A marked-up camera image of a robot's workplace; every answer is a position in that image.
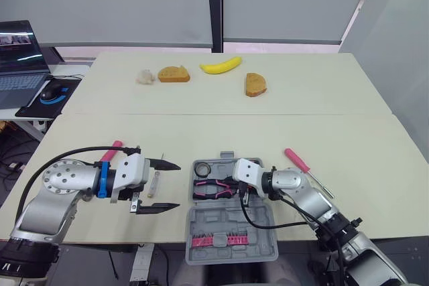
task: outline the laptop keyboard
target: laptop keyboard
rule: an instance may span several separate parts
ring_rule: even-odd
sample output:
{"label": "laptop keyboard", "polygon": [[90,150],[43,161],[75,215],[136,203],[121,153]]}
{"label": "laptop keyboard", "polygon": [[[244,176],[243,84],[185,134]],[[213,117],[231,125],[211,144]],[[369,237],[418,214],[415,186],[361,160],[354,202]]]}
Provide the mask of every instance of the laptop keyboard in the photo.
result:
{"label": "laptop keyboard", "polygon": [[0,77],[0,90],[27,90],[35,88],[45,76],[45,74],[41,74]]}

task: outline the screwdriver bit set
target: screwdriver bit set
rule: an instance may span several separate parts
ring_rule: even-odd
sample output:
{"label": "screwdriver bit set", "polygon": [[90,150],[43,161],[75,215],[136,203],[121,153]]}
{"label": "screwdriver bit set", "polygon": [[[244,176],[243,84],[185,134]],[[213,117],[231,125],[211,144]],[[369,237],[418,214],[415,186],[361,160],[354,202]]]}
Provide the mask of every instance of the screwdriver bit set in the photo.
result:
{"label": "screwdriver bit set", "polygon": [[249,244],[247,232],[218,232],[216,234],[197,234],[192,237],[192,248],[226,247]]}

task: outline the computer mouse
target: computer mouse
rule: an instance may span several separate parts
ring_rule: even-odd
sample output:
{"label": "computer mouse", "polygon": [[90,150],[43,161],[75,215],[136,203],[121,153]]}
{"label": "computer mouse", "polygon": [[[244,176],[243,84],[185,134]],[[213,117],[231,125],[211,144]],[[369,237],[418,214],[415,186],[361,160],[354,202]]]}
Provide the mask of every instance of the computer mouse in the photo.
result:
{"label": "computer mouse", "polygon": [[59,82],[50,82],[40,93],[42,100],[53,100],[61,95],[62,85]]}

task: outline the yellow banana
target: yellow banana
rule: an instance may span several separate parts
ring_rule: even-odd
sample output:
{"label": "yellow banana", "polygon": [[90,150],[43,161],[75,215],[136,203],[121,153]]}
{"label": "yellow banana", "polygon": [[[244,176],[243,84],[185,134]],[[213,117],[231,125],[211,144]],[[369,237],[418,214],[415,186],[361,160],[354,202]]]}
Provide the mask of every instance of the yellow banana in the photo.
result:
{"label": "yellow banana", "polygon": [[226,62],[215,64],[215,65],[203,65],[200,64],[200,67],[202,70],[204,70],[207,74],[220,74],[228,72],[229,70],[232,70],[233,68],[237,67],[239,64],[241,64],[241,57],[235,56],[234,58],[231,58],[230,60],[227,60]]}

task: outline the toolbox latch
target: toolbox latch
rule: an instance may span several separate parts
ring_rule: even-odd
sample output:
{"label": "toolbox latch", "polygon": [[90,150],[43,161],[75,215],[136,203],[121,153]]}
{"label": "toolbox latch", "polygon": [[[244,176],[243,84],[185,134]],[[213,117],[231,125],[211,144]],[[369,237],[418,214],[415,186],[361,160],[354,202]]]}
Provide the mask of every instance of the toolbox latch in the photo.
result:
{"label": "toolbox latch", "polygon": [[234,159],[234,151],[222,151],[221,159]]}

